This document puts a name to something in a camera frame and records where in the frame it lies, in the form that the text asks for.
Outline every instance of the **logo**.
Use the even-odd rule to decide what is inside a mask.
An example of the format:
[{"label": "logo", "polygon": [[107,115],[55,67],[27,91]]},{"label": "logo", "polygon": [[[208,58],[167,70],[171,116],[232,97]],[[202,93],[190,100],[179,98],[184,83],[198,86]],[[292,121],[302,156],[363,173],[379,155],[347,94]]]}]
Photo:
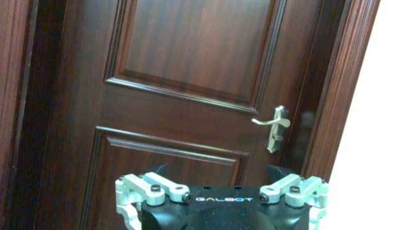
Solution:
[{"label": "logo", "polygon": [[244,201],[252,201],[254,198],[247,197],[247,198],[242,198],[242,197],[227,197],[227,198],[204,198],[204,197],[198,197],[196,201],[216,201],[216,202],[244,202]]}]

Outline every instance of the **door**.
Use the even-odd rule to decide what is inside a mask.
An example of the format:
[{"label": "door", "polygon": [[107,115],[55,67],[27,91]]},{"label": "door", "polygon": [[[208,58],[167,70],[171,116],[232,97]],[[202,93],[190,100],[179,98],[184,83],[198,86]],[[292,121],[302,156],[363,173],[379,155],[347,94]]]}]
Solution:
[{"label": "door", "polygon": [[262,185],[295,115],[320,0],[69,0],[38,229],[121,229],[115,179]]}]

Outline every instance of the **white wall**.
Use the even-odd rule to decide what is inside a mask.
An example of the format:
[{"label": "white wall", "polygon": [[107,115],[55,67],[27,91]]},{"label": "white wall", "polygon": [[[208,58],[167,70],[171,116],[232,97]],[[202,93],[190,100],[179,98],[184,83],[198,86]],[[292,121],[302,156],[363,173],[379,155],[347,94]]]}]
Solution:
[{"label": "white wall", "polygon": [[382,0],[323,230],[409,230],[409,1]]}]

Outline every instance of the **silver door handle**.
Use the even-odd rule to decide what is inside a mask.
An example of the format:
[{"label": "silver door handle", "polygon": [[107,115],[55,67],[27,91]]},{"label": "silver door handle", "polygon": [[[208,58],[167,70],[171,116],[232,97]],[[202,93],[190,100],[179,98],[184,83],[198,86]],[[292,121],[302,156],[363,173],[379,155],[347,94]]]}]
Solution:
[{"label": "silver door handle", "polygon": [[288,118],[288,110],[283,105],[280,105],[275,109],[274,120],[259,121],[255,118],[252,119],[252,121],[258,125],[271,126],[270,136],[268,136],[268,151],[271,153],[274,153],[282,148],[286,128],[291,126],[291,121],[287,118]]},{"label": "silver door handle", "polygon": [[262,126],[270,126],[274,124],[279,124],[279,125],[283,125],[286,128],[288,128],[291,125],[291,121],[286,118],[279,118],[271,121],[259,121],[256,118],[254,118],[252,121]]}]

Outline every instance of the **door frame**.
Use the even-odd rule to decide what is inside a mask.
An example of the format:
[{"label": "door frame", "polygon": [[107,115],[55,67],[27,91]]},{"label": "door frame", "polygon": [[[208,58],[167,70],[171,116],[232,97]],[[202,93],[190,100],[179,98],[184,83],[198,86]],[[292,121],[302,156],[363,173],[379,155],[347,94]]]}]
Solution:
[{"label": "door frame", "polygon": [[[0,34],[14,47],[9,48],[7,58],[0,63],[19,68],[9,72],[0,69],[2,82],[10,82],[0,91],[5,124],[0,137],[10,137],[0,146],[0,229],[18,221],[19,213],[35,216],[66,8],[66,1],[6,2],[9,17],[17,19],[9,22],[9,30]],[[380,0],[323,1],[287,143],[288,149],[302,149],[303,155],[288,151],[283,162],[306,176],[331,178],[379,3]],[[0,19],[2,25],[6,24],[3,17]],[[308,127],[307,143],[300,145],[298,137],[306,131],[303,114],[312,108],[314,123]]]}]

